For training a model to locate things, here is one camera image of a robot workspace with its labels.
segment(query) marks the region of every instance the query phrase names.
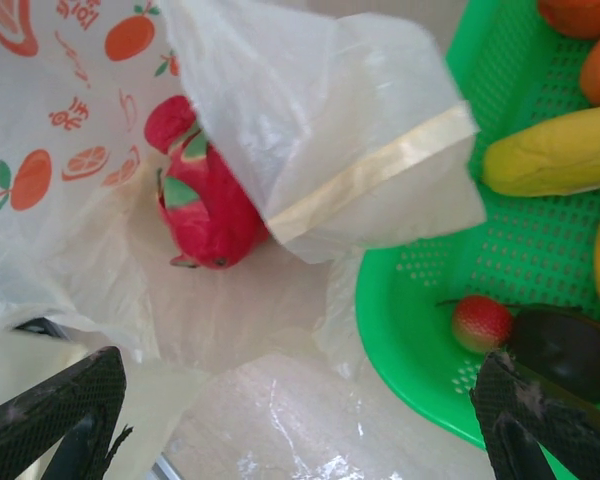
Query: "translucent plastic bag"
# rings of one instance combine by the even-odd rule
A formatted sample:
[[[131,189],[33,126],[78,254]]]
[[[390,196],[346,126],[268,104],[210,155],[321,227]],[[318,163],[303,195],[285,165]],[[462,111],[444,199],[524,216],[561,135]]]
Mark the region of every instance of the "translucent plastic bag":
[[[433,37],[273,3],[163,10],[184,89],[276,239],[317,263],[483,221],[476,126]]]

